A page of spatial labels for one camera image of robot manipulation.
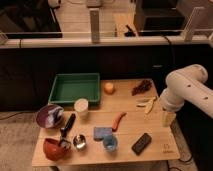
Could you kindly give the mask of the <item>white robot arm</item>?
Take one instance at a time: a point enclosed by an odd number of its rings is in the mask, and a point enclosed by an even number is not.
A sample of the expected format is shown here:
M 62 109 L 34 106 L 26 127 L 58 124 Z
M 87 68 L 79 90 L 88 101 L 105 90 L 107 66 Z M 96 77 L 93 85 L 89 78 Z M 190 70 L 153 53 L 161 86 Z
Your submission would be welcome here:
M 165 79 L 166 88 L 159 97 L 163 108 L 162 126 L 169 127 L 186 101 L 213 119 L 213 89 L 205 86 L 207 70 L 192 64 L 170 72 Z

